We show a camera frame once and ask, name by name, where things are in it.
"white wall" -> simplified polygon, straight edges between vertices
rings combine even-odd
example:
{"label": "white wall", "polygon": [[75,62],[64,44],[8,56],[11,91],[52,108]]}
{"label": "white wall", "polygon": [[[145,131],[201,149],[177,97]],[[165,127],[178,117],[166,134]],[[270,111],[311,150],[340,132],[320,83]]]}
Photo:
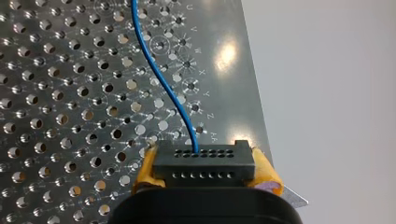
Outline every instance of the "white wall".
{"label": "white wall", "polygon": [[396,223],[396,1],[244,0],[275,167],[305,224]]}

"wire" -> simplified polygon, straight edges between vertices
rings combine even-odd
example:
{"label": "wire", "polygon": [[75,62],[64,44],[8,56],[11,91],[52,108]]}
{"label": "wire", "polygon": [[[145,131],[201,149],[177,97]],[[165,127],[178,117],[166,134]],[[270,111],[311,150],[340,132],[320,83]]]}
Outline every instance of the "wire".
{"label": "wire", "polygon": [[183,119],[184,123],[186,124],[187,131],[189,132],[189,135],[190,135],[193,152],[198,153],[198,151],[199,151],[198,141],[195,136],[195,130],[192,127],[189,116],[187,115],[186,110],[184,110],[181,103],[178,101],[177,97],[173,93],[169,84],[166,82],[160,69],[157,67],[155,62],[152,60],[151,55],[149,53],[149,48],[147,47],[146,42],[143,39],[142,30],[140,28],[140,21],[139,21],[138,15],[137,15],[137,0],[132,0],[132,21],[134,23],[134,32],[136,33],[137,40],[139,41],[139,44],[143,51],[143,54],[145,55],[146,60],[148,61],[148,64],[151,67],[152,71],[154,72],[155,76],[158,78],[161,85],[163,85],[163,88],[165,89],[166,93],[168,93],[172,102],[175,104],[178,113],[180,114],[181,118]]}

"metal plate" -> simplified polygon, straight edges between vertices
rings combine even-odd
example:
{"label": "metal plate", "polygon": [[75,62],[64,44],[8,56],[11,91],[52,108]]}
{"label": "metal plate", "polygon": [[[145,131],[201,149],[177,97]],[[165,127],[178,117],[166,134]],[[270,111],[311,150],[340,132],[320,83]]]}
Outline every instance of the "metal plate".
{"label": "metal plate", "polygon": [[[200,144],[271,160],[239,1],[140,1],[145,37]],[[2,223],[105,223],[147,141],[188,144],[123,0],[0,1]]]}

